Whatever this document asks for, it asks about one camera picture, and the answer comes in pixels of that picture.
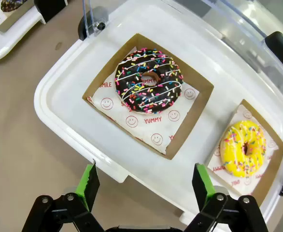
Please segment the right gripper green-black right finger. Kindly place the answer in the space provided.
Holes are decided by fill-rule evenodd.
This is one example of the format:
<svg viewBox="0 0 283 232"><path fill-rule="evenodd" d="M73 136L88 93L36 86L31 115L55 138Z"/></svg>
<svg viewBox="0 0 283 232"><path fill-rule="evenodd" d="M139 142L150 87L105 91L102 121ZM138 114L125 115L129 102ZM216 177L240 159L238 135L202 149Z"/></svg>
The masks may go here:
<svg viewBox="0 0 283 232"><path fill-rule="evenodd" d="M215 190L206 167L196 163L192 186L199 213L186 232L209 232L217 224L226 224L232 232L267 232L267 226L255 198L242 195L237 200Z"/></svg>

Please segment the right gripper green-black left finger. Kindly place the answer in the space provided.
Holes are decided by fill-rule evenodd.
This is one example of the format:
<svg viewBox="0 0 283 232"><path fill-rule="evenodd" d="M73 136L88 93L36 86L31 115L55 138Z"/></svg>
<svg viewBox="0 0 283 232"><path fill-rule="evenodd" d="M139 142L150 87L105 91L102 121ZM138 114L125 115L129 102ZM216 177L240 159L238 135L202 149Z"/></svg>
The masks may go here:
<svg viewBox="0 0 283 232"><path fill-rule="evenodd" d="M87 165L75 192L57 199L48 195L36 198L22 231L59 232L64 224L72 223L78 232L102 232L91 213L99 186L96 164Z"/></svg>

